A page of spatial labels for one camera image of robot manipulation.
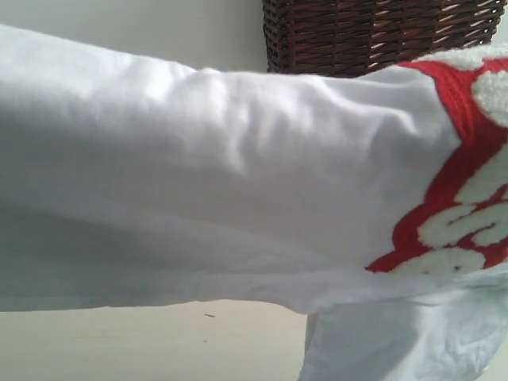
white sleeve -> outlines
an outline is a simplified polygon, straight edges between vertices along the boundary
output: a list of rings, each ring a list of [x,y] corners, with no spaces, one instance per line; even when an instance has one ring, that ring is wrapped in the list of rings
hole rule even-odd
[[[0,118],[3,308],[418,293],[364,267],[460,143],[408,68],[195,71],[7,27]]]

red trim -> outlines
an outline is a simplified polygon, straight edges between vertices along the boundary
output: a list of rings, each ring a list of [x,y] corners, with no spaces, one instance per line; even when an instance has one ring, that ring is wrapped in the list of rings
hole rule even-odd
[[[430,217],[456,206],[459,190],[508,141],[508,129],[489,120],[476,105],[471,86],[487,71],[508,71],[508,59],[486,60],[483,67],[473,71],[460,71],[445,63],[421,61],[403,63],[403,67],[418,69],[434,78],[437,93],[448,112],[462,145],[450,156],[427,190],[423,204],[409,212],[394,228],[394,251],[378,258],[369,271],[389,272],[409,259],[421,256],[430,248],[418,240],[418,228]],[[475,211],[501,201],[506,187],[488,202],[476,206]],[[498,244],[478,247],[469,234],[454,247],[471,249],[485,255],[484,268],[500,264],[508,257],[508,238]]]

wicker basket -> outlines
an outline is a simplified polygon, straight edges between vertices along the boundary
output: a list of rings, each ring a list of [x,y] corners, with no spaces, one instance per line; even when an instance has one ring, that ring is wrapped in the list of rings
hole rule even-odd
[[[506,0],[263,0],[268,71],[353,77],[489,42]]]

red embroidered patch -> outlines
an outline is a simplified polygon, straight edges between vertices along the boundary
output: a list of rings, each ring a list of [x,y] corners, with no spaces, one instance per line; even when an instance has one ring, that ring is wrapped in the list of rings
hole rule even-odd
[[[462,144],[433,180],[423,204],[395,226],[394,251],[378,258],[367,269],[390,272],[408,260],[450,248],[480,253],[485,258],[483,268],[500,264],[508,257],[508,229],[496,218],[504,210],[500,207],[508,208],[508,178],[504,175],[504,179],[485,182],[485,178],[492,179],[495,174],[486,175],[482,171],[495,167],[493,160],[508,157],[500,156],[508,154],[508,129],[496,125],[482,113],[473,99],[471,87],[486,72],[508,71],[508,59],[484,60],[483,67],[473,71],[460,71],[436,61],[404,63],[402,66],[418,69],[434,78],[437,92]],[[508,214],[503,213],[506,224]],[[454,233],[462,234],[458,237],[452,237],[452,234],[449,239],[445,234],[435,239],[429,235],[423,237],[425,224],[437,221],[436,218],[440,218],[437,224],[443,224],[444,229],[455,229]]]

brown wicker basket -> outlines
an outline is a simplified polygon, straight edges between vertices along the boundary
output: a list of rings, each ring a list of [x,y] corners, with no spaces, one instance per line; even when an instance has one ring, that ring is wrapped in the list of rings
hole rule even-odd
[[[353,77],[489,42],[506,0],[263,0],[268,71]]]

